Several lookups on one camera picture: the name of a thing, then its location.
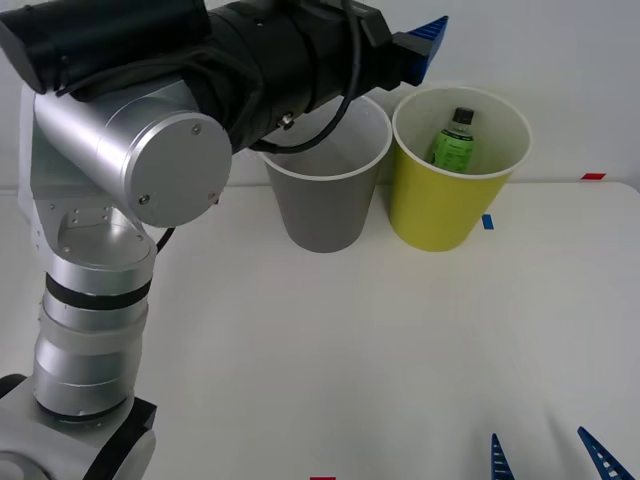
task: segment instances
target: plastic cup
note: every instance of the plastic cup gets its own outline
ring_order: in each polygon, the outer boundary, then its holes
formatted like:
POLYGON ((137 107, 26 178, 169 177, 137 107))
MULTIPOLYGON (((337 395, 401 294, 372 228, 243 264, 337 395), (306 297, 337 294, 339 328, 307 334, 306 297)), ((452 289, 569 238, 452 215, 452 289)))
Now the plastic cup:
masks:
MULTIPOLYGON (((341 98, 296 120, 267 140, 297 145, 314 137, 335 114, 341 98)), ((355 100, 336 130, 317 147, 295 155, 261 154, 285 228, 306 250, 336 252, 364 228, 380 162, 391 147, 391 122, 372 100, 355 100)))
POLYGON ((473 88, 417 91, 393 116, 397 140, 391 224, 406 243, 426 251, 460 245, 532 145, 529 123, 511 104, 473 88), (466 174, 424 161, 457 107, 475 110, 475 147, 466 174))

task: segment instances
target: black cable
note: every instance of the black cable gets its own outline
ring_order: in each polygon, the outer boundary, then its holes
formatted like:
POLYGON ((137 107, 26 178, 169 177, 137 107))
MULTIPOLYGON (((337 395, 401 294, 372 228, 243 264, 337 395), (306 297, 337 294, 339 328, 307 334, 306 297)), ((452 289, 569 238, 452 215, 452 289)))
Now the black cable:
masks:
POLYGON ((171 239, 175 231, 176 231, 175 228, 169 228, 167 229, 166 232, 164 232, 164 235, 162 235, 162 238, 158 240, 158 243, 156 244, 158 248, 158 253, 160 253, 162 249, 165 247, 165 245, 169 243, 169 240, 171 239))
POLYGON ((275 143, 267 142, 266 140, 258 140, 251 147, 251 150, 256 152, 266 152, 273 154, 293 154, 293 153, 302 153, 307 150, 316 147, 322 142, 325 138, 327 138, 331 133, 336 129, 338 124, 342 121, 347 110, 349 109, 349 105, 356 98, 358 85, 360 83, 360 70, 361 70, 361 59, 362 59, 362 38, 360 37, 360 28, 358 26, 358 18, 356 17, 355 10, 353 9, 353 3, 351 0, 341 0, 342 8, 344 9, 345 15, 347 16, 347 20, 349 22, 349 31, 351 33, 351 44, 353 51, 353 58, 351 60, 351 80, 349 81, 349 86, 347 91, 344 94, 344 98, 338 111, 336 112, 333 119, 327 124, 326 127, 314 138, 311 140, 304 142, 300 145, 295 145, 291 147, 284 147, 280 145, 276 145, 275 143))
MULTIPOLYGON (((195 49, 189 52, 189 57, 195 57, 197 55, 206 55, 209 59, 220 63, 221 65, 233 70, 235 73, 244 77, 246 80, 254 83, 249 90, 251 91, 249 95, 249 100, 245 103, 243 109, 240 111, 236 120, 233 122, 231 128, 229 129, 229 136, 235 138, 238 135, 238 131, 244 126, 244 123, 249 120, 249 117, 255 110, 260 98, 262 97, 262 93, 264 90, 264 84, 262 79, 251 72, 249 69, 245 68, 240 62, 238 62, 232 56, 226 54, 225 52, 215 50, 210 47, 202 47, 199 49, 195 49)), ((120 65, 118 67, 113 67, 107 70, 102 70, 93 75, 89 75, 88 77, 83 78, 82 80, 69 85, 58 92, 56 92, 56 96, 61 97, 63 95, 73 93, 80 88, 87 87, 94 83, 103 81, 115 75, 123 74, 128 72, 134 68, 150 68, 150 67, 179 67, 181 69, 193 70, 194 72, 202 75, 206 79, 210 78, 210 72, 207 68, 202 65, 198 65, 197 63, 192 63, 187 61, 186 59, 175 59, 171 58, 159 58, 159 59, 150 59, 150 60, 141 60, 138 62, 128 63, 126 65, 120 65)))

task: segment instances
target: yellow cup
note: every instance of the yellow cup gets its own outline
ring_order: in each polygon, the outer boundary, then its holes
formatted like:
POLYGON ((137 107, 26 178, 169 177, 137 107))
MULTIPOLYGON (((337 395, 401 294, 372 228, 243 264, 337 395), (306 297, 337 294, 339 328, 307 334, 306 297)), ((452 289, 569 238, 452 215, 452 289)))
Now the yellow cup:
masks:
POLYGON ((393 115, 397 141, 391 224, 409 245, 451 250, 467 238, 511 174, 531 151, 529 123, 511 104, 474 88, 420 90, 393 115), (424 161, 457 107, 476 113, 475 146, 462 175, 424 161))

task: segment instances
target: bottle label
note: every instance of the bottle label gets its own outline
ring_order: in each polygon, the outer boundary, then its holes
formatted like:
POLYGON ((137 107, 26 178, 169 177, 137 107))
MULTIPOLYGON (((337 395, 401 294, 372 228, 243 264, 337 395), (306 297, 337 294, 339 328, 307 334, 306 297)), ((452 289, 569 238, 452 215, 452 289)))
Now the bottle label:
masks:
POLYGON ((431 164, 455 173, 465 173, 473 153, 473 137, 443 130, 433 145, 431 164))

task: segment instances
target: white table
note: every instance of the white table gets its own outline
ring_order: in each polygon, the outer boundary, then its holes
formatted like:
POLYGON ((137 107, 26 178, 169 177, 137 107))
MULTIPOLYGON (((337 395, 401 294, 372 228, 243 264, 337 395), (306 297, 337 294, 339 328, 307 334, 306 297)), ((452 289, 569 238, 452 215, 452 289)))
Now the white table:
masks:
MULTIPOLYGON (((393 233, 378 192, 332 255, 287 237, 268 187, 230 188, 158 259, 137 393, 149 480, 598 478, 584 425, 640 475, 640 196, 508 185, 461 248, 393 233)), ((0 374, 31 371, 44 274, 0 200, 0 374)))

